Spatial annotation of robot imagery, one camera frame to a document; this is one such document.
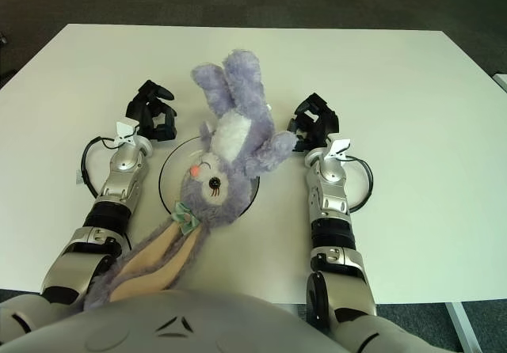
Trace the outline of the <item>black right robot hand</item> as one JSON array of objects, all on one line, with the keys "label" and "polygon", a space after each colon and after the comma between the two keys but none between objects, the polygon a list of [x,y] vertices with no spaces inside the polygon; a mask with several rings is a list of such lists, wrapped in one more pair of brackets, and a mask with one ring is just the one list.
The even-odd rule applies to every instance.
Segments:
[{"label": "black right robot hand", "polygon": [[339,132],[339,119],[317,93],[312,93],[296,108],[287,130],[297,138],[293,150],[306,152],[326,147],[327,136]]}]

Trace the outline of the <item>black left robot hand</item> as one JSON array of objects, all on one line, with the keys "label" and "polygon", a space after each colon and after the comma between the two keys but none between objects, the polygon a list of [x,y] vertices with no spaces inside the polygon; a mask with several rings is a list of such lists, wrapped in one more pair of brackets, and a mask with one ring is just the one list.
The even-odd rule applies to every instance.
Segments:
[{"label": "black left robot hand", "polygon": [[174,95],[151,80],[146,80],[138,89],[125,114],[127,118],[139,122],[138,135],[159,142],[177,137],[177,113],[163,100],[173,101]]}]

